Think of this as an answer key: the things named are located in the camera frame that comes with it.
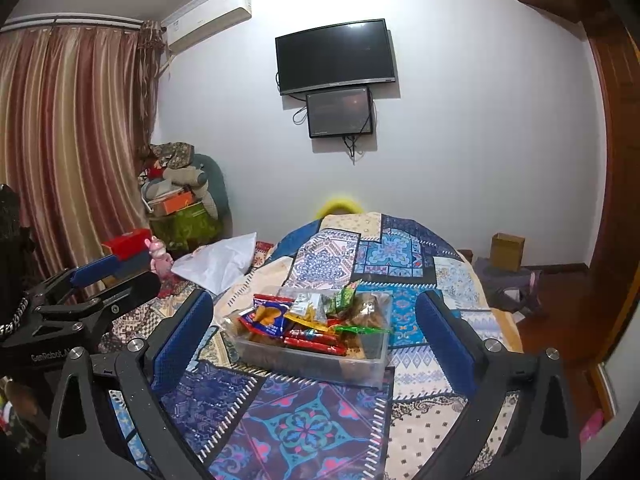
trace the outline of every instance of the black screen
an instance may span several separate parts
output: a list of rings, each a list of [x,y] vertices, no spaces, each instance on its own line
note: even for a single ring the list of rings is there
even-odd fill
[[[385,20],[313,28],[276,38],[280,93],[395,81]]]
[[[370,96],[367,88],[344,88],[306,96],[309,137],[371,133]]]

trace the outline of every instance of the orange box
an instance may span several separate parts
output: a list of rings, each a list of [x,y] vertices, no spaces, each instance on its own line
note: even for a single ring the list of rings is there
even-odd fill
[[[193,193],[191,191],[185,191],[178,193],[177,195],[170,196],[166,200],[162,200],[161,203],[154,206],[155,216],[167,216],[176,211],[180,211],[193,204]]]
[[[135,229],[111,240],[102,243],[102,252],[105,256],[115,254],[121,262],[146,250],[145,240],[151,239],[149,229]]]

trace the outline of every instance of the white plastic bag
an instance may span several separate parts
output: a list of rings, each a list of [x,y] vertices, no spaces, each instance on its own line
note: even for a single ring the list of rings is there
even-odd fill
[[[176,260],[172,272],[220,294],[243,276],[254,259],[256,233],[220,240]]]

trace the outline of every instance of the pink stuffed toy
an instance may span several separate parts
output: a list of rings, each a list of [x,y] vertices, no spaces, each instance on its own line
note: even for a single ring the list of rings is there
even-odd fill
[[[151,271],[156,273],[160,280],[166,280],[172,275],[171,267],[174,265],[174,259],[166,251],[164,242],[152,236],[151,240],[145,240],[145,245],[151,254]]]

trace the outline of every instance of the red snack wrapper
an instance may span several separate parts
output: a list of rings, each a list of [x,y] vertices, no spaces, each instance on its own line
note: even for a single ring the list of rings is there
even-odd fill
[[[302,339],[304,341],[313,341],[315,343],[322,343],[323,345],[329,346],[338,346],[340,344],[335,335],[320,332],[319,330],[313,330],[312,328],[292,328],[285,334],[285,337]]]
[[[293,298],[281,298],[270,294],[254,294],[254,300],[277,301],[278,303],[293,303],[295,301]]]
[[[347,355],[347,349],[343,346],[323,345],[322,343],[305,341],[303,339],[295,339],[294,337],[285,337],[284,344],[293,346],[294,348],[300,348],[303,350],[315,350],[316,352],[322,352],[324,354],[339,355],[339,356]]]

